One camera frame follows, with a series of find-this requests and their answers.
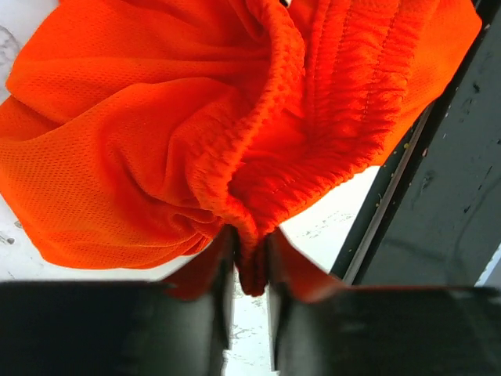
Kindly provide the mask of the orange mesh shorts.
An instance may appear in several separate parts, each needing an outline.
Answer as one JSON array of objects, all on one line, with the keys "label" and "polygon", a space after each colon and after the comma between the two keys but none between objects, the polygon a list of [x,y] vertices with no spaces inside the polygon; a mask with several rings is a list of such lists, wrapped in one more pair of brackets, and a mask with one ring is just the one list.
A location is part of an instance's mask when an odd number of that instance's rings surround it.
[{"label": "orange mesh shorts", "polygon": [[381,166],[481,29],[470,1],[61,1],[1,106],[1,194],[42,258],[151,269],[263,241]]}]

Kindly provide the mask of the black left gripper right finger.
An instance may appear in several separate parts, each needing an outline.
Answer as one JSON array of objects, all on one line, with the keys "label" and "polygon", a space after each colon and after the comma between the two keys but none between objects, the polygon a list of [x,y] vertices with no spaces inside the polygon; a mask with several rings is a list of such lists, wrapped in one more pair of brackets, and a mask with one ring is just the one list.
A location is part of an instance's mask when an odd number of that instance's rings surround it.
[{"label": "black left gripper right finger", "polygon": [[349,286],[266,240],[272,365],[281,375],[497,375],[492,287]]}]

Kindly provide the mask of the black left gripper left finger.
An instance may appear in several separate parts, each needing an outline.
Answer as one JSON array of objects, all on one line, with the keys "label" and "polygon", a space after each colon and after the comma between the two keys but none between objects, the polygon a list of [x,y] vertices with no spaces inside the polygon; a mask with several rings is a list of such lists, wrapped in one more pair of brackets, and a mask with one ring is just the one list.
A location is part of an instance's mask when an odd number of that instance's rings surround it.
[{"label": "black left gripper left finger", "polygon": [[225,227],[159,282],[2,283],[2,374],[219,375],[234,248]]}]

